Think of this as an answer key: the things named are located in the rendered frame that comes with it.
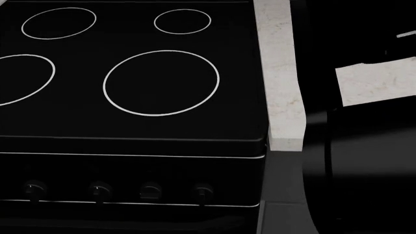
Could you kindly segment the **grey counter cabinet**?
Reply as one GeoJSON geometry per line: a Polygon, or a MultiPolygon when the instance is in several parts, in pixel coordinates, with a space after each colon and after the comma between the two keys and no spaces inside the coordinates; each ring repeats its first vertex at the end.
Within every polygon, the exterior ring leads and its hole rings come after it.
{"type": "Polygon", "coordinates": [[[302,153],[267,153],[256,234],[319,234],[309,214],[302,153]]]}

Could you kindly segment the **black electric stove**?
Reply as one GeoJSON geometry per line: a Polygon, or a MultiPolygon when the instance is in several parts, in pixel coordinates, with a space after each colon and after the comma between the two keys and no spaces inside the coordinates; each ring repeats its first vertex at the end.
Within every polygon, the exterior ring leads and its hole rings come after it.
{"type": "Polygon", "coordinates": [[[0,234],[257,233],[254,0],[0,1],[0,234]],[[111,200],[93,201],[96,181],[111,200]],[[150,181],[160,200],[140,198],[150,181]]]}

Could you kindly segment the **black stove knob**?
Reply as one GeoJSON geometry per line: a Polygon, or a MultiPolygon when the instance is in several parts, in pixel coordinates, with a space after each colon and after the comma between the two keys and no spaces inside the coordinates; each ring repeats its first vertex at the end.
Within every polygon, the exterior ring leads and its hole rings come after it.
{"type": "Polygon", "coordinates": [[[161,199],[162,187],[156,182],[147,182],[140,187],[140,198],[142,200],[157,201],[161,199]]]}
{"type": "Polygon", "coordinates": [[[108,202],[112,198],[112,187],[108,183],[96,181],[88,188],[89,195],[97,204],[108,202]]]}
{"type": "Polygon", "coordinates": [[[41,181],[27,181],[23,186],[24,195],[33,203],[38,203],[47,194],[47,185],[41,181]]]}
{"type": "Polygon", "coordinates": [[[207,183],[196,183],[192,189],[192,197],[199,206],[205,206],[213,200],[214,189],[207,183]]]}

